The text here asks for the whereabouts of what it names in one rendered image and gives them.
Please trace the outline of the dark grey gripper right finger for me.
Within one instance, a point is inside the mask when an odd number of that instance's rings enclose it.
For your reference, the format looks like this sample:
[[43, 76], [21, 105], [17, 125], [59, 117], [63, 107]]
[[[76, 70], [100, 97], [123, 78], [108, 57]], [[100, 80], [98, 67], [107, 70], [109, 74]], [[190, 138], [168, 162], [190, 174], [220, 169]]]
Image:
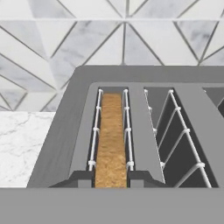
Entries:
[[154, 179], [148, 171], [128, 171], [127, 187], [158, 188], [167, 187], [167, 184]]

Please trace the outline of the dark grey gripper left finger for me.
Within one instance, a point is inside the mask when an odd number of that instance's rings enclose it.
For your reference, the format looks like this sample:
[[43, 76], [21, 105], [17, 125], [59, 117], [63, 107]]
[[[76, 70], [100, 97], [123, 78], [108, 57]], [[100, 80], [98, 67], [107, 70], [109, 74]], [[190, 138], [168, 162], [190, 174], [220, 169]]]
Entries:
[[52, 188], [94, 188], [94, 171], [74, 171], [68, 179], [52, 185]]

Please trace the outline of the brown bread slice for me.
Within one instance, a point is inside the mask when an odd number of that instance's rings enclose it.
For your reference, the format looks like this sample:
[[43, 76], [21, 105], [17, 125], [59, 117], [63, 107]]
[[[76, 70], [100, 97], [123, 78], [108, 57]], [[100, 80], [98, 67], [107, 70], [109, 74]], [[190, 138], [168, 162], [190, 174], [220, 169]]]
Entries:
[[127, 175], [123, 141], [122, 97], [120, 94], [104, 94], [101, 105], [95, 187], [125, 188]]

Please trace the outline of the grey toaster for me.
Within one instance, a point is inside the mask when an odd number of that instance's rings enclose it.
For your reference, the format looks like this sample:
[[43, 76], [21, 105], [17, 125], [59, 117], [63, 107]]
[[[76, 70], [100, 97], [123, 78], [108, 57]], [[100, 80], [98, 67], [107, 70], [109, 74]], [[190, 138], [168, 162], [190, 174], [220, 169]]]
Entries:
[[223, 187], [224, 66], [78, 66], [52, 120], [29, 187], [52, 187], [94, 171], [102, 97], [122, 97], [128, 171], [169, 187]]

